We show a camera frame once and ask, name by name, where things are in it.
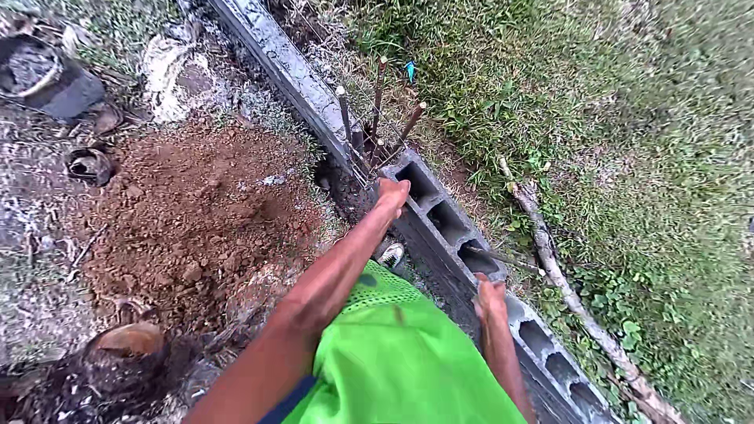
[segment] hollow concrete block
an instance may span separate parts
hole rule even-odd
[[[505,279],[506,266],[465,249],[472,245],[488,250],[490,246],[416,152],[405,150],[396,164],[380,173],[392,180],[411,181],[408,212],[395,226],[406,239],[409,252],[420,256],[434,277],[451,286],[454,301],[466,303],[473,313],[470,301],[477,291],[473,273]],[[512,293],[507,295],[506,305],[529,394],[556,411],[555,422],[617,422],[607,401],[537,313]],[[473,337],[478,329],[464,330]]]

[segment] hand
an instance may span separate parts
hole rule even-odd
[[[481,272],[475,272],[479,285],[477,286],[478,294],[474,297],[474,311],[477,317],[486,325],[487,321],[492,318],[504,318],[508,320],[508,310],[505,305],[505,282],[495,281],[494,283]]]
[[[388,178],[379,179],[379,187],[377,193],[379,198],[377,199],[377,207],[385,207],[391,210],[392,218],[396,219],[400,217],[401,207],[406,203],[406,198],[409,196],[409,190],[411,189],[411,182],[403,180],[395,182]]]

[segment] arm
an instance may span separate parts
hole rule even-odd
[[[276,305],[262,333],[218,378],[187,423],[258,422],[311,373],[322,330],[340,313],[351,288],[391,222],[409,182],[380,179],[375,207],[315,260]]]
[[[482,273],[474,274],[479,280],[479,296],[474,307],[482,322],[482,351],[487,366],[508,397],[513,401],[526,422],[535,424],[534,414],[521,377],[521,368],[513,336],[508,327],[508,311],[505,306],[505,284],[489,281]]]

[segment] green mesh shirt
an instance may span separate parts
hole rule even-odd
[[[468,337],[371,260],[322,333],[313,374],[284,422],[525,423]]]

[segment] blue plastic scrap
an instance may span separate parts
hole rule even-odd
[[[409,73],[409,81],[411,84],[414,83],[414,61],[410,60],[405,66],[406,71]]]

